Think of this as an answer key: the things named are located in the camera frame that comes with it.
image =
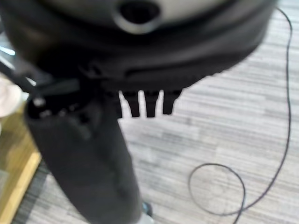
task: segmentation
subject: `screw hole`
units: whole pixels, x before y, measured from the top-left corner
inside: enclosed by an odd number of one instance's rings
[[[156,19],[161,11],[160,8],[152,2],[133,1],[122,4],[120,13],[127,21],[142,25]]]

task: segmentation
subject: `white object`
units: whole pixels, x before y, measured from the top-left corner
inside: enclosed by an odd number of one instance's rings
[[[22,95],[19,86],[0,77],[0,118],[14,113],[21,106]]]

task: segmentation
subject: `floor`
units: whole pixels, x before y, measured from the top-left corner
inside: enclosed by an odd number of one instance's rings
[[[298,224],[299,220],[299,1],[283,0],[294,38],[290,53],[292,140],[286,164],[270,193],[244,212],[240,224]],[[208,77],[178,100],[174,116],[120,121],[143,197],[158,224],[230,224],[235,216],[212,216],[190,199],[187,179],[198,165],[230,166],[244,180],[246,204],[271,181],[287,136],[285,52],[289,28],[273,15],[263,45],[243,63]],[[123,103],[126,115],[128,106]],[[238,210],[242,188],[222,168],[195,173],[195,198],[213,212]],[[85,224],[42,163],[13,224]]]

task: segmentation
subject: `wooden furniture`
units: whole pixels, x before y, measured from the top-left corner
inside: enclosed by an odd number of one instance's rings
[[[10,224],[41,161],[22,113],[1,119],[0,170],[9,173],[0,195],[0,224]]]

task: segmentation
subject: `striped carpet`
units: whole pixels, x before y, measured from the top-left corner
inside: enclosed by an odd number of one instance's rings
[[[280,6],[294,25],[290,82],[292,141],[286,165],[272,191],[244,212],[240,224],[299,223],[299,1]],[[213,162],[233,168],[247,188],[246,204],[255,201],[273,177],[285,149],[287,105],[285,53],[289,28],[273,15],[263,45],[248,59],[185,90],[174,116],[120,121],[143,197],[154,207],[158,224],[230,224],[235,216],[217,217],[200,210],[188,195],[187,178],[198,165]],[[240,207],[242,188],[221,168],[196,172],[197,201],[218,213]],[[13,224],[85,224],[42,164]]]

